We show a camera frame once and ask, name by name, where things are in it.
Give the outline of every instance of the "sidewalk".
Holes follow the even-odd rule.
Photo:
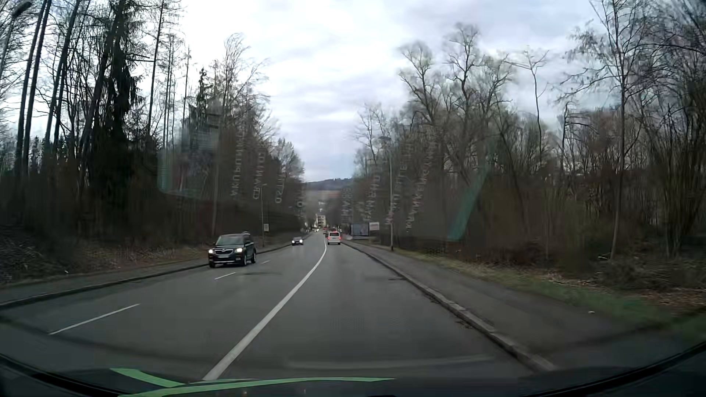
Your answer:
[[[289,238],[280,239],[276,245],[268,245],[264,249],[258,248],[259,254],[264,254],[269,251],[274,251],[283,247],[289,246]],[[32,299],[43,295],[63,294],[77,289],[93,289],[98,285],[120,283],[125,280],[134,278],[149,278],[177,271],[184,271],[191,268],[208,265],[206,261],[206,253],[204,251],[203,258],[191,259],[188,261],[177,261],[166,264],[155,264],[141,268],[131,268],[126,270],[105,271],[95,274],[76,274],[69,275],[66,278],[52,277],[46,281],[37,281],[29,283],[18,283],[0,288],[0,309],[12,305],[10,302],[18,300]]]
[[[636,331],[589,309],[473,279],[383,247],[345,244],[440,292],[558,369],[643,366],[690,347],[666,331]]]

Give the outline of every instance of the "asphalt road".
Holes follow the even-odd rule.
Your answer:
[[[364,254],[303,246],[0,312],[0,352],[67,372],[183,379],[521,377],[482,334]]]

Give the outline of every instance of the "street lamp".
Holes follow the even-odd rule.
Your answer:
[[[390,144],[392,143],[393,139],[389,136],[380,136],[378,137],[378,139],[385,143],[385,149],[388,152],[388,163],[390,163],[390,214],[392,215],[390,217],[390,251],[394,251],[395,247],[393,245],[393,225],[395,224],[395,216],[393,212],[393,157],[390,153]]]
[[[265,246],[265,209],[263,206],[263,196],[265,195],[265,189],[263,189],[263,187],[265,186],[267,186],[267,184],[260,185],[260,220],[263,229],[263,247]]]
[[[2,48],[2,57],[0,57],[0,81],[2,81],[2,73],[5,71],[5,57],[7,56],[7,47],[10,45],[10,36],[12,36],[12,25],[23,12],[27,11],[32,6],[31,0],[20,1],[15,9],[12,10],[10,14],[10,23],[7,27],[7,34],[5,35],[5,43]]]

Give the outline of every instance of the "forest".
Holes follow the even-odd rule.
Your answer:
[[[244,35],[197,68],[179,0],[0,10],[3,225],[140,247],[303,227],[304,164]]]
[[[401,47],[408,101],[360,110],[333,222],[380,222],[383,245],[392,225],[396,247],[465,261],[703,288],[706,6],[591,4],[566,53],[489,54],[465,23]],[[508,94],[518,80],[533,112]]]

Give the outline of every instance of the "solid white line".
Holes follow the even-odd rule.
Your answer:
[[[90,319],[90,320],[82,321],[82,322],[80,322],[80,323],[78,323],[78,324],[74,324],[74,325],[72,325],[72,326],[67,326],[66,328],[62,328],[62,329],[60,329],[60,330],[58,330],[58,331],[50,332],[49,335],[54,335],[54,334],[56,334],[56,333],[66,331],[67,329],[72,329],[72,328],[75,328],[75,327],[77,327],[77,326],[82,326],[83,324],[90,323],[91,321],[100,320],[100,319],[102,319],[103,317],[108,317],[108,316],[110,316],[110,315],[112,315],[112,314],[116,314],[116,313],[122,312],[123,310],[132,309],[132,308],[135,307],[135,306],[140,306],[140,304],[139,304],[139,303],[135,303],[135,304],[133,304],[132,306],[123,307],[122,309],[118,309],[118,310],[116,310],[116,311],[114,311],[114,312],[106,313],[106,314],[103,314],[102,316],[98,316],[98,317],[93,317],[93,318]]]
[[[282,300],[280,300],[280,303],[278,303],[277,306],[275,306],[272,310],[270,310],[270,312],[267,314],[267,316],[265,316],[264,319],[260,320],[258,325],[256,325],[255,328],[251,329],[250,332],[248,332],[248,334],[245,335],[245,337],[242,338],[240,340],[240,342],[238,342],[238,344],[235,345],[235,347],[233,347],[228,352],[228,354],[226,354],[225,357],[223,357],[218,362],[218,364],[216,364],[216,366],[213,367],[206,374],[206,376],[203,377],[203,380],[214,381],[214,380],[218,379],[219,376],[221,376],[223,371],[225,371],[228,368],[228,366],[231,365],[231,363],[233,363],[233,361],[235,361],[235,359],[238,358],[240,353],[242,353],[243,350],[245,350],[245,348],[248,347],[250,342],[252,342],[253,339],[255,339],[255,337],[260,333],[260,331],[262,331],[263,328],[265,328],[265,326],[270,322],[270,320],[272,320],[272,318],[284,307],[284,305],[292,298],[292,296],[294,296],[294,294],[297,293],[299,288],[301,288],[301,286],[309,279],[309,277],[311,276],[313,271],[316,270],[316,268],[318,268],[318,265],[321,263],[321,260],[323,260],[324,255],[326,255],[326,245],[325,244],[323,246],[323,254],[321,254],[321,258],[318,259],[318,262],[316,262],[316,265],[314,265],[313,268],[311,268],[311,270],[304,276],[304,278],[302,278],[301,281],[299,281],[299,284],[297,284],[291,291],[289,291],[287,296],[282,298]]]
[[[224,275],[221,275],[220,277],[214,278],[213,280],[218,280],[219,278],[224,278],[227,275],[231,275],[231,274],[235,274],[235,273],[238,273],[238,272],[234,271],[233,273],[224,274]]]

